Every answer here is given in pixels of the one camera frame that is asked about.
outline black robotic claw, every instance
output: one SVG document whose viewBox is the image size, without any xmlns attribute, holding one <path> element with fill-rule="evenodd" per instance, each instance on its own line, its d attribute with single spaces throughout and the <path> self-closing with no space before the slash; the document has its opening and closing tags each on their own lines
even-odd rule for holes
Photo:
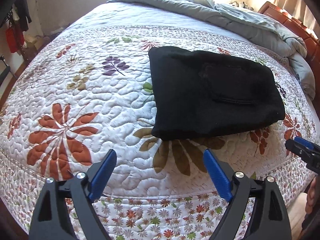
<svg viewBox="0 0 320 240">
<path fill-rule="evenodd" d="M 29 240 L 75 240 L 65 198 L 72 198 L 81 227 L 88 240 L 111 240 L 92 207 L 101 197 L 115 166 L 117 156 L 109 150 L 103 160 L 87 173 L 70 180 L 48 178 L 38 198 L 30 225 Z"/>
<path fill-rule="evenodd" d="M 240 226 L 249 197 L 255 197 L 252 217 L 244 236 L 246 240 L 291 240 L 289 218 L 279 188 L 273 177 L 264 181 L 249 179 L 220 162 L 211 150 L 204 152 L 204 164 L 221 197 L 229 202 L 211 240 L 233 240 Z M 109 150 L 100 163 L 73 179 L 48 178 L 37 201 L 30 240 L 75 240 L 65 198 L 72 198 L 88 240 L 111 239 L 98 219 L 92 203 L 100 198 L 116 166 L 116 152 Z"/>
<path fill-rule="evenodd" d="M 299 156 L 306 164 L 307 169 L 320 174 L 320 146 L 301 137 L 295 137 L 285 142 L 285 148 Z"/>
<path fill-rule="evenodd" d="M 210 240 L 233 240 L 242 221 L 250 197 L 255 197 L 245 240 L 291 240 L 287 209 L 280 190 L 271 176 L 264 181 L 249 179 L 243 172 L 234 172 L 207 149 L 204 165 L 219 195 L 229 205 Z"/>
</svg>

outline red cloth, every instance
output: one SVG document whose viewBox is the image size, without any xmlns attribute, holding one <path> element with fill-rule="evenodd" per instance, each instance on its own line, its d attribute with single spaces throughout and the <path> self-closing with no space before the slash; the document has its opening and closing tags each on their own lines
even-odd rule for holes
<svg viewBox="0 0 320 240">
<path fill-rule="evenodd" d="M 17 52 L 24 43 L 23 33 L 19 25 L 9 27 L 5 31 L 5 36 L 11 53 Z"/>
</svg>

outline human hand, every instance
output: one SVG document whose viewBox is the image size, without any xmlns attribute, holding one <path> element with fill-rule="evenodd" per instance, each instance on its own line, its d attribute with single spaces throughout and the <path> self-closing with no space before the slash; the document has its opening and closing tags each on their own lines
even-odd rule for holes
<svg viewBox="0 0 320 240">
<path fill-rule="evenodd" d="M 311 214 L 314 205 L 317 202 L 318 196 L 316 196 L 316 185 L 317 185 L 317 180 L 319 180 L 319 176 L 316 176 L 313 181 L 311 182 L 310 188 L 308 190 L 308 195 L 307 195 L 307 204 L 306 204 L 306 213 Z"/>
</svg>

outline wooden floor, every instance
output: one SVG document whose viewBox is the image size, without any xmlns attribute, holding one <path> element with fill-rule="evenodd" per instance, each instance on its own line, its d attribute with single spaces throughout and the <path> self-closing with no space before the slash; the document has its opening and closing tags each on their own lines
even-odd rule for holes
<svg viewBox="0 0 320 240">
<path fill-rule="evenodd" d="M 14 220 L 0 198 L 0 239 L 28 240 L 28 235 Z"/>
</svg>

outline purple leaf pattern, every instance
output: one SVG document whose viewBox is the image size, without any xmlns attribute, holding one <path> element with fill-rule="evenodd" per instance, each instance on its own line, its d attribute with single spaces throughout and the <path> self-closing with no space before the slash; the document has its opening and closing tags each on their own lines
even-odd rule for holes
<svg viewBox="0 0 320 240">
<path fill-rule="evenodd" d="M 126 70 L 130 66 L 126 65 L 126 63 L 118 57 L 109 56 L 106 58 L 104 62 L 102 62 L 103 68 L 106 72 L 103 73 L 105 76 L 112 76 L 115 72 L 119 72 L 121 75 L 124 75 L 120 70 Z"/>
</svg>

